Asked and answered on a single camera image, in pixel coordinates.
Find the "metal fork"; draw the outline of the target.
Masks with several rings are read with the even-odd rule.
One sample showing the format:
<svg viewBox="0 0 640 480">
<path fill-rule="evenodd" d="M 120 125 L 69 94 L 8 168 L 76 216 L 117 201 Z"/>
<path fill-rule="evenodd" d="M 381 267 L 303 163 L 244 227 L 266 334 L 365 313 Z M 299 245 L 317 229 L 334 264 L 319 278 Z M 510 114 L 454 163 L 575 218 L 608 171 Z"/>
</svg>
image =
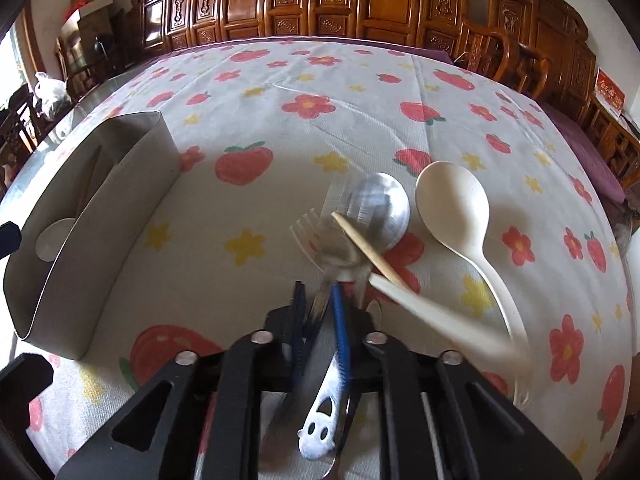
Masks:
<svg viewBox="0 0 640 480">
<path fill-rule="evenodd" d="M 409 202 L 404 188 L 384 172 L 338 177 L 322 211 L 310 210 L 290 226 L 299 248 L 323 276 L 300 328 L 303 349 L 293 351 L 293 391 L 274 413 L 262 440 L 260 457 L 269 468 L 293 452 L 305 460 L 340 455 L 360 401 L 347 385 L 346 338 L 337 335 L 346 330 L 347 308 L 335 304 L 344 300 L 340 284 L 354 282 L 356 305 L 362 305 L 371 263 L 335 224 L 334 211 L 385 252 L 406 232 Z"/>
</svg>

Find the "white spoon in organizer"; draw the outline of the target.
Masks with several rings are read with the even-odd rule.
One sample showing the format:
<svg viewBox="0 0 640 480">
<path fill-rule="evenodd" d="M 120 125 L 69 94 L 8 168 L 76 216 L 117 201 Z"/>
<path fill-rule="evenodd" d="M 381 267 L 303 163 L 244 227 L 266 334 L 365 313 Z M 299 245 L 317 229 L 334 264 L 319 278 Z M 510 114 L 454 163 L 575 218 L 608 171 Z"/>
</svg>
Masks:
<svg viewBox="0 0 640 480">
<path fill-rule="evenodd" d="M 52 262 L 60 252 L 76 219 L 73 217 L 56 220 L 47 226 L 37 237 L 35 251 L 43 262 Z"/>
</svg>

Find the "grey utensil organizer box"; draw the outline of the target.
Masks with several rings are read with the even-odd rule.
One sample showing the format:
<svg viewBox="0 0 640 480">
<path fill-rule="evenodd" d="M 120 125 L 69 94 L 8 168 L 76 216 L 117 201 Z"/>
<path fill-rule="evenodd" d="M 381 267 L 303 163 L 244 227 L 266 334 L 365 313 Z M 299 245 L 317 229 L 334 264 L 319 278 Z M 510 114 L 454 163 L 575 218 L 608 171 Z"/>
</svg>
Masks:
<svg viewBox="0 0 640 480">
<path fill-rule="evenodd" d="M 3 273 L 18 340 L 72 360 L 88 351 L 134 242 L 179 172 L 176 144 L 157 110 L 107 119 L 79 143 L 47 177 Z M 55 260 L 41 261 L 38 235 L 70 217 L 75 224 Z"/>
</svg>

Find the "wooden chopstick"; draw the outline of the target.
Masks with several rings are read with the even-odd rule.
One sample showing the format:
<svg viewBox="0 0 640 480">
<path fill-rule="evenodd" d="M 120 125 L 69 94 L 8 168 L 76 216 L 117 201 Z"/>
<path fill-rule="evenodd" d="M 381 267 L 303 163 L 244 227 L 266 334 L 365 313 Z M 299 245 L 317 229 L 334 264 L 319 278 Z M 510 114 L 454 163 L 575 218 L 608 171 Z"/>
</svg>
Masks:
<svg viewBox="0 0 640 480">
<path fill-rule="evenodd" d="M 386 292 L 390 286 L 401 288 L 406 292 L 412 292 L 412 289 L 394 270 L 394 268 L 378 253 L 366 238 L 339 212 L 333 211 L 331 214 L 333 220 L 342 229 L 345 235 L 356 245 L 356 247 L 367 257 L 380 274 L 372 273 L 369 283 L 372 287 L 380 292 Z"/>
</svg>

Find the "cream plastic fork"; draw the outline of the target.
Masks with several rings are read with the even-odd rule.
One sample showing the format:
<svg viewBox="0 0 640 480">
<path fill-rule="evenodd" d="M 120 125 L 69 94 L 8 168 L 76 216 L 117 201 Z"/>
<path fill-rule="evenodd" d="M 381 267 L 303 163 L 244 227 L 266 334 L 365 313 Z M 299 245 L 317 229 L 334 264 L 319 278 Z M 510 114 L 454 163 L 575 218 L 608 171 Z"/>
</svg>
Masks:
<svg viewBox="0 0 640 480">
<path fill-rule="evenodd" d="M 354 272 L 367 259 L 339 226 L 335 229 L 322 226 L 314 211 L 303 214 L 290 226 L 290 231 L 314 264 L 334 278 L 343 272 Z M 515 337 L 474 322 L 414 291 L 406 292 L 392 285 L 382 293 L 471 356 L 480 356 L 514 374 L 523 375 L 529 370 L 530 356 L 525 344 Z"/>
</svg>

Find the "dark wooden chair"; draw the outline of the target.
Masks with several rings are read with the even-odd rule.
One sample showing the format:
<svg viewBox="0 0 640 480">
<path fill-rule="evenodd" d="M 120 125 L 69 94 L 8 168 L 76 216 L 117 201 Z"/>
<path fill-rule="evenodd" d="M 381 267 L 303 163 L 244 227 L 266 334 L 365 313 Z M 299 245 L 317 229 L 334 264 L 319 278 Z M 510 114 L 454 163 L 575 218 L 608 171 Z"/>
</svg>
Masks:
<svg viewBox="0 0 640 480">
<path fill-rule="evenodd" d="M 22 84 L 1 110 L 1 189 L 5 193 L 35 151 L 38 129 L 32 123 L 32 92 Z"/>
</svg>

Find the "white plastic bag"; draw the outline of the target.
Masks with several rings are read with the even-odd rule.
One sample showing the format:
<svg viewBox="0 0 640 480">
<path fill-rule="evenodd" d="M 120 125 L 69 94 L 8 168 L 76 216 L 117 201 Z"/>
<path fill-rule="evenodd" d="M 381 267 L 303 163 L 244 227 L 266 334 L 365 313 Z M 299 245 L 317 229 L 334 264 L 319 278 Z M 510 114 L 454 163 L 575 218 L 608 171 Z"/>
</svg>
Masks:
<svg viewBox="0 0 640 480">
<path fill-rule="evenodd" d="M 42 114 L 53 122 L 72 102 L 66 91 L 66 83 L 50 77 L 45 72 L 37 72 L 35 76 L 37 83 L 34 93 L 40 101 Z"/>
</svg>

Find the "cream plastic spoon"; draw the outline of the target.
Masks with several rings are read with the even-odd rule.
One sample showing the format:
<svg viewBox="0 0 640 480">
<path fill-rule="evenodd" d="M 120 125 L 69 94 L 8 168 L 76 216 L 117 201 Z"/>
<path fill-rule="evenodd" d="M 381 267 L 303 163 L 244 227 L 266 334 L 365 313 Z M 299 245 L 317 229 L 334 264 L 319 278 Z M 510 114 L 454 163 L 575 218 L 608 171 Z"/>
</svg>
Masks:
<svg viewBox="0 0 640 480">
<path fill-rule="evenodd" d="M 532 388 L 532 349 L 518 307 L 484 254 L 490 208 L 487 194 L 471 171 L 440 160 L 416 180 L 416 209 L 432 237 L 474 266 L 496 300 L 506 333 L 486 327 L 480 352 L 513 375 L 513 403 L 524 408 Z"/>
</svg>

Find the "strawberry flower tablecloth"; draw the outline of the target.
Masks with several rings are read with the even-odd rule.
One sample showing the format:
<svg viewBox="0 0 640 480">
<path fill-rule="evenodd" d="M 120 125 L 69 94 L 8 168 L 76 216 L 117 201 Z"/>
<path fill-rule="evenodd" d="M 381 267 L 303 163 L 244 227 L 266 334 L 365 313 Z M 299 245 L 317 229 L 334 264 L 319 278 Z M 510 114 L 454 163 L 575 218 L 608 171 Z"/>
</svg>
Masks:
<svg viewBox="0 0 640 480">
<path fill-rule="evenodd" d="M 542 107 L 495 81 L 383 47 L 276 40 L 161 58 L 42 144 L 1 203 L 39 229 L 76 214 L 96 175 L 44 192 L 83 140 L 162 116 L 175 153 L 137 154 L 119 193 L 175 182 L 106 285 L 81 359 L 41 346 L 52 385 L 29 437 L 59 470 L 183 348 L 228 347 L 321 275 L 292 237 L 338 179 L 382 171 L 412 191 L 431 162 L 471 171 L 490 205 L 485 252 L 521 312 L 535 367 L 527 416 L 594 478 L 612 460 L 634 356 L 634 311 L 593 178 Z"/>
</svg>

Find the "stacked cardboard boxes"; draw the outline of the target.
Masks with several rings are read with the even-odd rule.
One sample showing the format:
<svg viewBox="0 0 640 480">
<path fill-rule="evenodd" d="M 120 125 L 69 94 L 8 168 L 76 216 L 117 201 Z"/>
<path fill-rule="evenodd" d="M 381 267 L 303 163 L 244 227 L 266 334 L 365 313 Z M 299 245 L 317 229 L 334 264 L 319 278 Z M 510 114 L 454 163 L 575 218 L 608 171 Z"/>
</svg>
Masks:
<svg viewBox="0 0 640 480">
<path fill-rule="evenodd" d="M 115 0 L 70 0 L 58 41 L 73 60 L 92 58 L 113 40 L 111 7 Z"/>
</svg>

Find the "purple bench cushion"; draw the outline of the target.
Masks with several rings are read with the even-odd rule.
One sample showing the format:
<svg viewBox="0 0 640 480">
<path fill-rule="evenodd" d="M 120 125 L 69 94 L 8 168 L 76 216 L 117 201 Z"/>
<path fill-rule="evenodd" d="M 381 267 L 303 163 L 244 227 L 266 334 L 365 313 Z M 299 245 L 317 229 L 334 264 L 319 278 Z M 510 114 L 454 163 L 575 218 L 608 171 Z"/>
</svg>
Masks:
<svg viewBox="0 0 640 480">
<path fill-rule="evenodd" d="M 580 125 L 548 103 L 542 103 L 541 108 L 570 146 L 596 191 L 611 202 L 621 205 L 626 200 L 626 195 L 620 182 Z"/>
</svg>

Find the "red sign card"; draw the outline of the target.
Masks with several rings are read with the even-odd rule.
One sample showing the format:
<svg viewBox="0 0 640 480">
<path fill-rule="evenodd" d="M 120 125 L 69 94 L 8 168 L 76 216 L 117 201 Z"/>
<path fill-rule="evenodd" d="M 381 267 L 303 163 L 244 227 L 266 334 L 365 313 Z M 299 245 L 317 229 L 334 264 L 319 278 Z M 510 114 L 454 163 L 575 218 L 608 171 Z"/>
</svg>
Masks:
<svg viewBox="0 0 640 480">
<path fill-rule="evenodd" d="M 625 104 L 625 93 L 601 67 L 597 71 L 594 95 L 612 116 L 620 117 Z"/>
</svg>

